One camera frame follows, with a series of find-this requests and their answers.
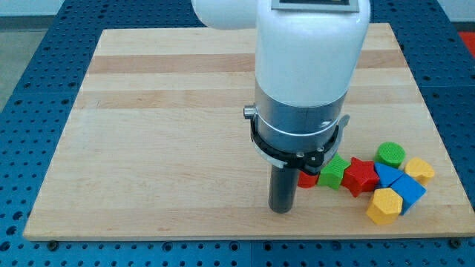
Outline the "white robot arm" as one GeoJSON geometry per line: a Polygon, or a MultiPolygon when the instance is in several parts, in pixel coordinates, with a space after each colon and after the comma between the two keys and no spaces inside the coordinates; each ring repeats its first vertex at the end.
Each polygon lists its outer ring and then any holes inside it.
{"type": "Polygon", "coordinates": [[[269,207],[293,205],[300,173],[318,174],[336,155],[342,115],[370,23],[368,0],[191,0],[219,30],[254,28],[255,101],[243,109],[256,151],[271,164],[269,207]]]}

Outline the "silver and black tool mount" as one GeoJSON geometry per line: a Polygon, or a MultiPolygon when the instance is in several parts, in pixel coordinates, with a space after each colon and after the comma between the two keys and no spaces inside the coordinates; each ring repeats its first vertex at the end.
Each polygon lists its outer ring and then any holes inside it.
{"type": "Polygon", "coordinates": [[[255,103],[243,113],[255,149],[266,161],[316,175],[336,155],[350,120],[340,116],[343,103],[340,96],[325,105],[296,107],[273,99],[256,84],[255,103]]]}

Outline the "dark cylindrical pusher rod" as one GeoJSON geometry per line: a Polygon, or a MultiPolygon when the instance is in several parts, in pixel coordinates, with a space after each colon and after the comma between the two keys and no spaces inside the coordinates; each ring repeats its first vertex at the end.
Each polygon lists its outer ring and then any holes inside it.
{"type": "Polygon", "coordinates": [[[272,166],[269,183],[269,207],[284,214],[292,209],[300,171],[297,168],[272,166]]]}

